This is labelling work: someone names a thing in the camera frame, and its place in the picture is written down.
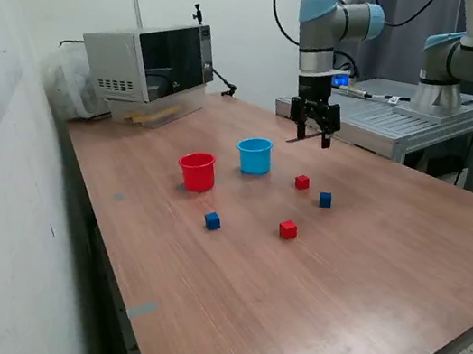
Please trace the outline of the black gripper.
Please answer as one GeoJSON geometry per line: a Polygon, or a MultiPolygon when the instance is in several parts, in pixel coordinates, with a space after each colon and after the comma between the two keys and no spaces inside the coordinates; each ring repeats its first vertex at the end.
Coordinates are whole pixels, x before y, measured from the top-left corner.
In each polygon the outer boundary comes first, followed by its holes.
{"type": "Polygon", "coordinates": [[[306,137],[307,118],[320,120],[321,148],[331,146],[331,137],[341,127],[339,105],[329,105],[331,94],[331,76],[298,77],[297,96],[292,98],[289,118],[296,124],[295,141],[306,137]]]}

